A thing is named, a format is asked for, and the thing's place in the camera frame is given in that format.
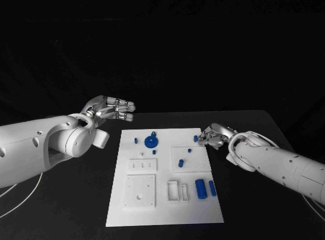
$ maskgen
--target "robotic hand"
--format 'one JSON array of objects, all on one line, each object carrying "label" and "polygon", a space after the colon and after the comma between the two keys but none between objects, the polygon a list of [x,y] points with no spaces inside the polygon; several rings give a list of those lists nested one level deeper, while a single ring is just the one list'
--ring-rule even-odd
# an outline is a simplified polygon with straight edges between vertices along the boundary
[{"label": "robotic hand", "polygon": [[81,113],[0,126],[0,188],[30,179],[61,162],[101,149],[110,135],[97,129],[107,119],[133,121],[133,102],[98,96]]},{"label": "robotic hand", "polygon": [[274,144],[271,146],[259,136],[263,137],[252,131],[238,133],[232,128],[213,123],[196,140],[200,145],[210,145],[216,149],[229,143],[226,159],[235,165],[251,172],[259,171],[325,205],[325,165],[281,149],[269,140]]}]

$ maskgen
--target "white rectangular part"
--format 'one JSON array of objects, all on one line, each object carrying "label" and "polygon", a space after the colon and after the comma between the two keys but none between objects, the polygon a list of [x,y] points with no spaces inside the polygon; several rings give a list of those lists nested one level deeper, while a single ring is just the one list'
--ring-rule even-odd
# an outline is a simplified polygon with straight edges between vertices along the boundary
[{"label": "white rectangular part", "polygon": [[[156,154],[153,154],[153,149],[147,148],[144,145],[144,139],[147,136],[151,136],[151,132],[157,133],[158,138],[158,145],[154,148],[154,150],[157,150]],[[217,196],[209,197],[206,199],[199,199],[197,197],[194,181],[197,179],[205,179],[205,182],[209,183],[209,181],[215,179],[212,172],[197,172],[187,174],[174,173],[173,171],[171,148],[206,148],[205,146],[200,146],[199,143],[193,140],[194,135],[200,136],[200,134],[200,128],[123,130],[107,227],[223,223],[222,208]],[[157,159],[158,164],[158,171],[154,173],[154,208],[123,207],[127,175],[138,174],[128,172],[128,161],[130,159],[140,158],[140,153],[144,153],[144,158]],[[187,185],[189,203],[169,202],[167,182],[170,180],[179,181],[180,184]],[[209,184],[206,184],[206,189],[210,194],[212,190]]]},{"label": "white rectangular part", "polygon": [[189,197],[187,197],[187,186],[186,184],[182,184],[182,202],[187,203],[189,202]]},{"label": "white rectangular part", "polygon": [[[212,166],[207,157],[207,149],[205,146],[197,147],[173,147],[173,171],[176,173],[203,173],[212,171]],[[180,160],[184,160],[183,167],[179,166]]]},{"label": "white rectangular part", "polygon": [[127,176],[124,207],[156,207],[156,175]]},{"label": "white rectangular part", "polygon": [[128,171],[131,173],[148,173],[157,171],[157,159],[130,159]]},{"label": "white rectangular part", "polygon": [[169,202],[179,203],[179,181],[167,182]]}]

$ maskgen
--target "white base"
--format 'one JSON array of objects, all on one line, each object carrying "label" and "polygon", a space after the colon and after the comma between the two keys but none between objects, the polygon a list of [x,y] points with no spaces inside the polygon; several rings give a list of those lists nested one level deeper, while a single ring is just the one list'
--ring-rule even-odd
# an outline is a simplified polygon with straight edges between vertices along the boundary
[{"label": "white base", "polygon": [[[150,149],[144,145],[144,139],[157,133],[158,145]],[[200,128],[177,129],[138,129],[123,130],[121,145],[114,176],[114,186],[111,203],[107,218],[107,227],[120,226],[146,226],[146,225],[176,225],[176,224],[206,224],[223,223],[222,209],[217,196],[212,196],[209,181],[213,180],[212,172],[174,173],[171,148],[174,147],[200,147],[194,142],[194,135],[200,135]],[[140,158],[144,153],[144,159],[157,159],[156,175],[156,207],[124,208],[125,183],[130,159]],[[197,179],[205,179],[209,198],[199,199],[196,183]],[[167,182],[179,182],[180,202],[169,201]],[[187,185],[189,202],[182,202],[182,188]]]}]

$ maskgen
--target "hole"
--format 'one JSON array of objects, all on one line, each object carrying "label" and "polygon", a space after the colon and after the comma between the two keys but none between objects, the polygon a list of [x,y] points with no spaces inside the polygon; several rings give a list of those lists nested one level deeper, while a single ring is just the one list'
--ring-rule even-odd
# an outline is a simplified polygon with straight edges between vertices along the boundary
[{"label": "hole", "polygon": [[39,147],[41,142],[39,142],[39,139],[36,137],[33,138],[33,144],[35,144],[35,147]]},{"label": "hole", "polygon": [[0,147],[0,157],[6,156],[6,149],[3,147]]}]

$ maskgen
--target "black surface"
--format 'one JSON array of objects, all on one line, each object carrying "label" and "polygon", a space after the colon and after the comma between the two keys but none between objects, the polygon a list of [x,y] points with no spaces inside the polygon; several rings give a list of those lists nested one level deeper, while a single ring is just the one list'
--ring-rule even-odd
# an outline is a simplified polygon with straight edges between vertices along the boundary
[{"label": "black surface", "polygon": [[105,149],[92,146],[81,158],[43,175],[22,207],[0,219],[0,239],[325,239],[325,223],[301,194],[228,160],[228,148],[207,147],[223,211],[223,224],[105,227],[123,129],[202,128],[223,123],[239,132],[255,131],[292,150],[265,111],[135,114],[134,122],[110,120]]}]

